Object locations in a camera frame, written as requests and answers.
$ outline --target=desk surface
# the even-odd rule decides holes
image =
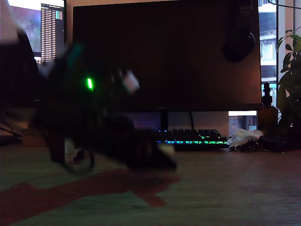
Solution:
[[[177,173],[145,176],[97,156],[83,177],[45,148],[0,154],[2,226],[301,225],[301,151],[177,153]]]

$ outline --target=over-ear headphones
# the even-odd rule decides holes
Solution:
[[[255,38],[250,31],[252,0],[235,2],[235,13],[231,14],[234,18],[230,20],[230,34],[223,47],[226,59],[232,62],[243,60],[255,46]]]

